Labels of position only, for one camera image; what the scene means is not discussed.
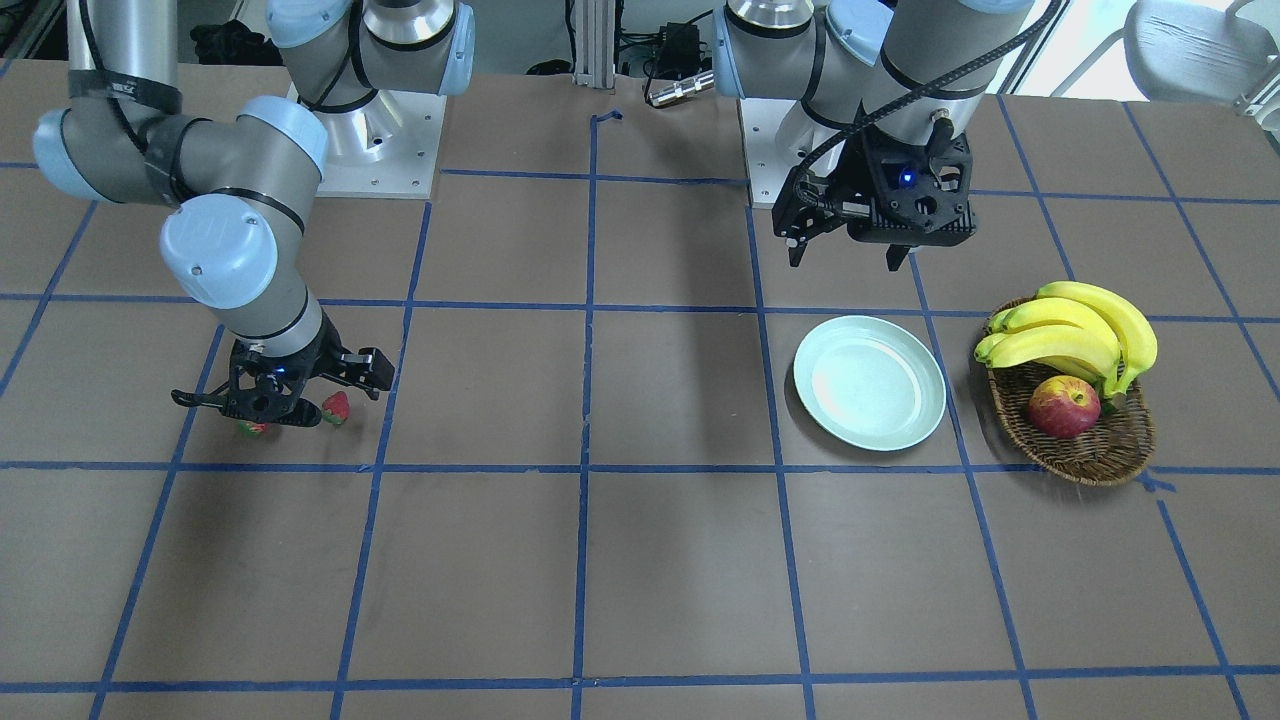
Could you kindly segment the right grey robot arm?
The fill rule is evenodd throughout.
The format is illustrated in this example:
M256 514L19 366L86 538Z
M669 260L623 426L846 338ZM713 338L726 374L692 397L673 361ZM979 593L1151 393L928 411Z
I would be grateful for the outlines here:
M387 91L462 94L475 15L461 1L270 1L268 28L296 99L259 96L232 122L187 115L172 1L72 1L70 105L45 113L32 145L46 179L76 197L172 209L157 241L177 283L232 333L229 377L183 407L241 421L315 427L316 377L378 398L396 369L347 348L296 260L326 173L355 160L340 123L379 158L402 124Z

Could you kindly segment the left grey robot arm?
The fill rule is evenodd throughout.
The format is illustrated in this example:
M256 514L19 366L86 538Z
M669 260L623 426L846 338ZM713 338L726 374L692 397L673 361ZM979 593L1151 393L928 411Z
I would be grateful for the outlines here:
M886 249L978 231L966 127L998 61L1027 41L1029 1L727 1L714 10L716 87L787 101L771 192L774 236L797 266L836 231Z

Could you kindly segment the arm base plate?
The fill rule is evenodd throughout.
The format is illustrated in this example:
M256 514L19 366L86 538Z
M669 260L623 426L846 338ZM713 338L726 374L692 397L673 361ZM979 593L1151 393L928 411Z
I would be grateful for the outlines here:
M317 113L329 149L317 196L429 199L447 97L379 90L352 111Z
M772 209L790 170L837 133L810 118L799 99L744 97L739 118L755 210Z

